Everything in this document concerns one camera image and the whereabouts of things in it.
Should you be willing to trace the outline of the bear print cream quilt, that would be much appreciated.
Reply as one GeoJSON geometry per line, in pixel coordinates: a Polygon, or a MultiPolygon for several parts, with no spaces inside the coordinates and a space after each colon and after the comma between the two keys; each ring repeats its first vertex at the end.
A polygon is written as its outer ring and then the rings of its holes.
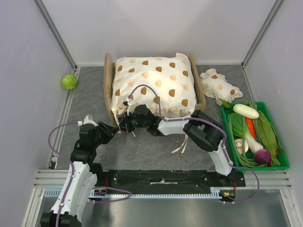
{"type": "Polygon", "coordinates": [[[111,111],[119,128],[118,117],[126,112],[123,102],[128,97],[156,116],[182,117],[195,110],[194,79],[186,55],[123,57],[115,61],[115,68],[111,111]]]}

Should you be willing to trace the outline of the green beans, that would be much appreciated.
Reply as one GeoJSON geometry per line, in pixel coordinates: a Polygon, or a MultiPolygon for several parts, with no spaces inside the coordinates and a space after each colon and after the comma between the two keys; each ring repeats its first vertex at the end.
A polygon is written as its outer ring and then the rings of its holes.
{"type": "Polygon", "coordinates": [[[256,168],[256,167],[264,167],[265,164],[258,164],[254,161],[254,159],[252,158],[248,158],[246,157],[246,153],[244,152],[244,154],[239,154],[237,149],[236,149],[236,145],[234,143],[234,148],[236,150],[236,157],[238,159],[238,162],[242,165],[242,166],[245,166],[245,167],[248,167],[248,168],[256,168]]]}

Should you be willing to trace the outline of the green plastic basket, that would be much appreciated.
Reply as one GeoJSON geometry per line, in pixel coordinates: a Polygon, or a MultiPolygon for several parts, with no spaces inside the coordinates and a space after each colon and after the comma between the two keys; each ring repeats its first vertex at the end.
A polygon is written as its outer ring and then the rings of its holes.
{"type": "MultiPolygon", "coordinates": [[[[260,142],[263,143],[263,138],[267,138],[271,134],[275,135],[276,138],[276,149],[275,150],[270,150],[271,154],[271,163],[270,164],[265,164],[264,167],[256,167],[256,168],[250,168],[254,171],[267,171],[267,170],[283,170],[283,169],[288,169],[290,164],[288,161],[288,158],[284,152],[284,149],[281,146],[280,139],[278,137],[278,134],[276,133],[276,129],[273,125],[273,121],[271,119],[271,116],[269,114],[269,111],[267,109],[267,106],[263,102],[255,102],[255,106],[257,107],[258,112],[261,114],[261,119],[258,120],[258,131],[259,131],[259,138],[260,142]],[[269,131],[269,128],[263,128],[261,127],[261,124],[267,121],[268,124],[271,125],[272,128],[272,133],[269,131]]],[[[229,127],[229,115],[233,115],[234,111],[232,109],[231,105],[225,106],[221,105],[221,111],[222,111],[222,117],[223,117],[223,123],[226,129],[226,134],[227,134],[227,140],[229,142],[230,146],[230,153],[232,157],[232,161],[235,166],[238,167],[243,167],[239,162],[236,157],[236,150],[234,148],[233,142],[236,139],[241,139],[242,138],[242,126],[240,126],[240,129],[237,130],[235,127],[232,128],[232,132],[230,132],[230,127],[229,127]]],[[[248,150],[246,153],[246,157],[254,159],[254,154],[251,151],[251,149],[248,150]]]]}

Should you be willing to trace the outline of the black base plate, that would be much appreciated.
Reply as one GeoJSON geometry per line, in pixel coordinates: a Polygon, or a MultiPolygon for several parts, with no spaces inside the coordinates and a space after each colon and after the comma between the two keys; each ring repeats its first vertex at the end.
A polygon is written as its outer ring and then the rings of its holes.
{"type": "Polygon", "coordinates": [[[233,170],[231,176],[223,176],[207,170],[108,170],[98,175],[96,186],[109,186],[146,193],[208,193],[211,187],[244,187],[242,172],[233,170]]]}

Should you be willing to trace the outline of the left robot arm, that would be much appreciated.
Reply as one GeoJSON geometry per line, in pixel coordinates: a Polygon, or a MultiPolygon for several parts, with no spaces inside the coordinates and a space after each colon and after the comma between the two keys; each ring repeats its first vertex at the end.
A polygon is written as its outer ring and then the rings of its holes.
{"type": "Polygon", "coordinates": [[[51,211],[40,218],[43,227],[80,227],[93,186],[104,181],[101,164],[94,163],[96,149],[109,143],[119,129],[93,120],[78,121],[76,125],[80,128],[79,139],[67,159],[69,172],[51,211]]]}

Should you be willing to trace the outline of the wooden pet bed frame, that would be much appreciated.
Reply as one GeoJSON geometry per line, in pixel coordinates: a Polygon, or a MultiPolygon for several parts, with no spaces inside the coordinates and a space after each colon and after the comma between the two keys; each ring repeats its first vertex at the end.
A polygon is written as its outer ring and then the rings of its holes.
{"type": "MultiPolygon", "coordinates": [[[[191,71],[194,79],[194,88],[195,88],[195,94],[196,94],[196,110],[201,110],[202,112],[205,111],[207,103],[205,99],[205,95],[202,89],[202,83],[199,78],[198,70],[196,67],[196,61],[194,58],[193,53],[189,53],[187,56],[190,64],[191,64],[191,71]]],[[[115,63],[113,62],[112,56],[110,53],[106,53],[105,55],[105,66],[104,66],[104,76],[103,76],[103,85],[104,85],[104,99],[106,104],[107,113],[109,115],[109,118],[114,126],[117,126],[117,123],[114,119],[114,114],[111,111],[111,100],[112,100],[112,94],[113,94],[113,81],[115,77],[115,63]]]]}

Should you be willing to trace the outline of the white mushroom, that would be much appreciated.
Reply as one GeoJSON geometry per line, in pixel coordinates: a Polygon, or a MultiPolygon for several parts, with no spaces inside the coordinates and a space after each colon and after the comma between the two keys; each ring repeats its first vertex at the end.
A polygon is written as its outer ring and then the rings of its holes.
{"type": "MultiPolygon", "coordinates": [[[[239,154],[242,154],[243,152],[243,143],[242,143],[242,139],[236,139],[235,140],[235,145],[236,145],[236,149],[238,151],[239,154]]],[[[249,150],[249,145],[247,143],[247,141],[245,141],[244,143],[244,151],[245,153],[249,150]]]]}

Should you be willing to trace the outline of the white radish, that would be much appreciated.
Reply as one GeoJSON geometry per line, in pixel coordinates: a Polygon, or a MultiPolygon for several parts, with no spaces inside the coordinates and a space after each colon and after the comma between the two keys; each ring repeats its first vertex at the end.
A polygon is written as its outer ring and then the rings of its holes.
{"type": "Polygon", "coordinates": [[[253,109],[252,107],[249,107],[247,105],[243,104],[235,104],[233,106],[233,111],[235,113],[240,114],[241,116],[244,116],[249,119],[257,119],[259,118],[259,113],[257,110],[253,109]]]}

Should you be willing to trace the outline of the purple cabbage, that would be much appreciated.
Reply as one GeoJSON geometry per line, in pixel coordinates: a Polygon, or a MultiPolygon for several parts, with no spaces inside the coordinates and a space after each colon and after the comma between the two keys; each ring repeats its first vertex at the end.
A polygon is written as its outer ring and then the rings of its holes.
{"type": "Polygon", "coordinates": [[[254,161],[260,165],[269,164],[271,161],[271,154],[266,149],[261,149],[254,154],[254,161]]]}

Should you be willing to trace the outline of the bear print small pillow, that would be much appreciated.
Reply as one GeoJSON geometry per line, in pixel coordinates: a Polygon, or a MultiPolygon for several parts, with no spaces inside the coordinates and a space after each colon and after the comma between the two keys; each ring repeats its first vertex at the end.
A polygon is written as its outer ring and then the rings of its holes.
{"type": "Polygon", "coordinates": [[[222,100],[231,103],[236,98],[243,97],[240,89],[225,79],[223,74],[218,74],[216,69],[209,69],[199,76],[202,89],[207,97],[214,98],[218,105],[222,104],[222,100]]]}

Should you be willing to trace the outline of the green cabbage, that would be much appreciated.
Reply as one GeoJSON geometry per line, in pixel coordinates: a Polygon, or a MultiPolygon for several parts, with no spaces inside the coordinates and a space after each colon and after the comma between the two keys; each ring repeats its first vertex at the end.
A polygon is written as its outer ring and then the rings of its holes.
{"type": "Polygon", "coordinates": [[[77,85],[77,78],[73,74],[67,74],[61,79],[61,85],[65,89],[74,89],[77,85]]]}

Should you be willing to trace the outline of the orange carrot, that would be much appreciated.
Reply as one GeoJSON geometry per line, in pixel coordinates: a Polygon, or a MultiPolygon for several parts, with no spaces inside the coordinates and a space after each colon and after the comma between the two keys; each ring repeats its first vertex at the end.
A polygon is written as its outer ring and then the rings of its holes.
{"type": "Polygon", "coordinates": [[[254,128],[254,124],[253,124],[253,120],[250,118],[245,117],[245,121],[246,121],[246,125],[248,127],[248,129],[246,130],[246,134],[248,135],[248,132],[250,133],[251,137],[253,137],[254,139],[256,139],[256,133],[255,133],[255,128],[254,128]]]}

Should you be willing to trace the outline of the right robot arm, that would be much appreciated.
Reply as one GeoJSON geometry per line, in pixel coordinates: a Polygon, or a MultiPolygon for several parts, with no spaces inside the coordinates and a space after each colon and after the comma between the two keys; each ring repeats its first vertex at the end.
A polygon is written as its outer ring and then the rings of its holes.
{"type": "Polygon", "coordinates": [[[118,122],[124,132],[145,128],[155,137],[187,135],[199,148],[209,153],[218,173],[218,183],[228,186],[233,182],[232,161],[224,144],[226,133],[218,122],[201,110],[195,110],[191,115],[184,117],[167,118],[155,116],[146,105],[139,105],[132,113],[124,113],[118,117],[118,122]]]}

